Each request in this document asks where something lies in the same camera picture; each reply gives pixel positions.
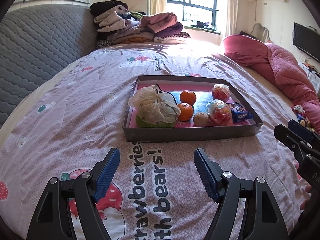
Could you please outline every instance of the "orange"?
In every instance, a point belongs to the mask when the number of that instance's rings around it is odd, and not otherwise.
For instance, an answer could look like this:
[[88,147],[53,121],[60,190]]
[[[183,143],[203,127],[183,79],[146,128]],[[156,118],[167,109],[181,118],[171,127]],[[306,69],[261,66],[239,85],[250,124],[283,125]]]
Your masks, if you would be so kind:
[[182,103],[188,103],[189,105],[194,105],[194,103],[197,101],[197,96],[192,91],[182,91],[180,93],[180,101]]
[[181,114],[179,115],[178,120],[185,122],[192,118],[193,108],[191,105],[189,105],[188,103],[180,103],[178,104],[178,107],[181,110]]

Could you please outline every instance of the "headboard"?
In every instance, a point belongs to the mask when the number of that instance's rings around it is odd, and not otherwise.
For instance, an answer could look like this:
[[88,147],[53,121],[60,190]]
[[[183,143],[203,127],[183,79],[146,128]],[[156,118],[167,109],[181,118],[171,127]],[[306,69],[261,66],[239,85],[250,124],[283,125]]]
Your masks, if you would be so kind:
[[0,23],[0,128],[28,94],[93,51],[96,35],[85,6],[47,4],[8,12]]

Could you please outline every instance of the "television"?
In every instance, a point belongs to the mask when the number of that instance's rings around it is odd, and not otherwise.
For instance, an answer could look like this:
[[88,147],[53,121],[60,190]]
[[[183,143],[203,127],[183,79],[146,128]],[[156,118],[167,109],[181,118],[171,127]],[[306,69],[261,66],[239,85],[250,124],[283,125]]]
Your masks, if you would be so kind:
[[320,63],[320,35],[317,32],[294,23],[293,45]]

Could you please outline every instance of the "screw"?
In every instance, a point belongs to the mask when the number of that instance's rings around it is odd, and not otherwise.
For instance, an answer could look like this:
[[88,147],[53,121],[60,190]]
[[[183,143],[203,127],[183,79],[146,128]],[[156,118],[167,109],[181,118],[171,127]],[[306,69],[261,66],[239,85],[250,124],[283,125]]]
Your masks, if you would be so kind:
[[51,184],[55,184],[57,181],[58,181],[57,178],[51,178],[51,179],[50,179],[50,183],[51,183]]
[[84,173],[81,174],[81,177],[84,178],[84,179],[86,179],[86,178],[90,177],[90,175],[91,175],[90,172],[87,172],[87,171],[86,171],[86,172],[84,172]]
[[223,176],[225,176],[226,178],[231,178],[231,177],[232,177],[232,173],[229,172],[229,171],[225,171],[225,172],[223,173]]
[[259,183],[264,183],[264,182],[265,182],[265,179],[264,179],[263,177],[258,177],[258,178],[257,178],[257,181],[258,181]]

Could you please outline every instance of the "finger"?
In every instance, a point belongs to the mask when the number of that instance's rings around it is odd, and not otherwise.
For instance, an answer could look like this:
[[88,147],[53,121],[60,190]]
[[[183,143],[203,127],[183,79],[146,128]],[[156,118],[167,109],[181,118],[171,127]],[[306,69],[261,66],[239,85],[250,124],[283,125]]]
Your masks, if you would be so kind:
[[312,186],[311,185],[306,186],[306,192],[311,193],[311,191],[312,191]]
[[300,205],[300,210],[305,210],[307,204],[308,204],[308,200],[303,201],[303,203]]

